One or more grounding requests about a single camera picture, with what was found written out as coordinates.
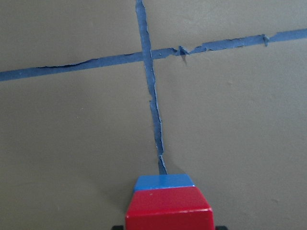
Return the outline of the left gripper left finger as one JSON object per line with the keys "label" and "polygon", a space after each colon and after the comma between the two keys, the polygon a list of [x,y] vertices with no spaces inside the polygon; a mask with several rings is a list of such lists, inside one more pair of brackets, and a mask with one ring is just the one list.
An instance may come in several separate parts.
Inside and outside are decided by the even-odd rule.
{"label": "left gripper left finger", "polygon": [[112,227],[112,230],[124,230],[124,226],[123,225],[115,225]]}

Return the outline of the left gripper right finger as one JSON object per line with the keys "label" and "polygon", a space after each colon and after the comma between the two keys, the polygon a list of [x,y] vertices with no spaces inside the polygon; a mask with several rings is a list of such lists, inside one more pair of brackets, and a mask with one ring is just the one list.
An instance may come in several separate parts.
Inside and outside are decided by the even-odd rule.
{"label": "left gripper right finger", "polygon": [[215,226],[214,230],[227,230],[227,226],[225,226],[225,225]]}

